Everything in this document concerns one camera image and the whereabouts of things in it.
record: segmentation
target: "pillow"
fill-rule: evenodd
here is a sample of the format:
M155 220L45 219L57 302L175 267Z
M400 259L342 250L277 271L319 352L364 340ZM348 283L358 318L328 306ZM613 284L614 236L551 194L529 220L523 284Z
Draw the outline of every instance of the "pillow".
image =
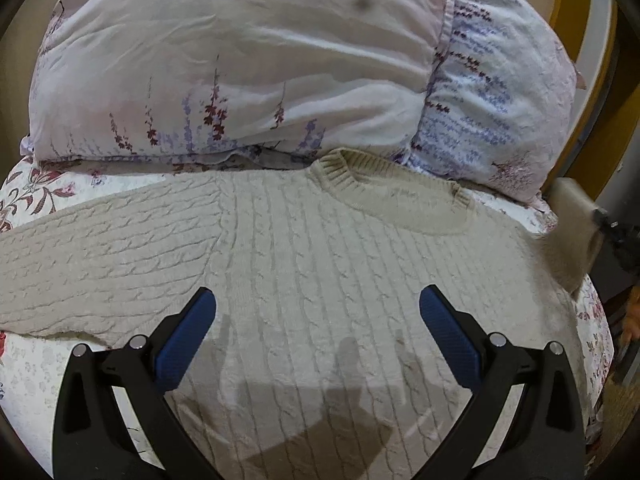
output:
M391 156L416 132L448 1L61 0L27 145L36 160Z
M529 202L570 134L574 66L525 0L456 0L452 28L401 162Z

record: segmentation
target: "floral pillow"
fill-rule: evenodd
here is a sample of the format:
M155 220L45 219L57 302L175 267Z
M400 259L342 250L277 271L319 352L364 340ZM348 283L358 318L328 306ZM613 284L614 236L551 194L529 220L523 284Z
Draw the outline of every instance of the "floral pillow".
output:
M529 202L569 137L574 66L525 0L456 0L452 29L399 161Z
M23 147L37 161L213 164L240 153L276 168L338 146L392 156L416 132L449 8L60 0Z

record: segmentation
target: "bed sheet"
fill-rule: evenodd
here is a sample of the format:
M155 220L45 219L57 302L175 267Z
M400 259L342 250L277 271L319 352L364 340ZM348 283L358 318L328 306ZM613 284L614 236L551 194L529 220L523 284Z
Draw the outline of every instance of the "bed sheet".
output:
M242 170L254 165L231 158L215 169ZM133 163L70 162L37 165L23 158L0 188L0 235L41 216L78 203L135 189L176 174L207 171L202 164L149 165ZM470 192L487 206L521 222L531 232L545 232L555 224L548 205L538 199L523 206L494 193ZM602 304L586 277L575 303L578 336L584 353L591 406L595 405L609 371L613 342ZM34 457L51 472L51 433L60 381L70 350L78 342L94 350L99 344L80 337L39 339L0 333L0 406ZM120 396L127 427L138 451L150 462L156 459L132 413L125 396Z

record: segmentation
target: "sweater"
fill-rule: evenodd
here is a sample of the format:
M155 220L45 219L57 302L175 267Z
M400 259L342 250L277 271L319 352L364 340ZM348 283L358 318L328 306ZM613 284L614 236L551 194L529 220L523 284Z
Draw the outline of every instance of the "sweater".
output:
M574 303L549 265L562 256L456 183L335 150L301 171L185 174L4 234L0 320L116 346L207 286L216 321L170 402L227 479L410 478L469 397L420 318L431 283L487 333L562 342L587 412Z

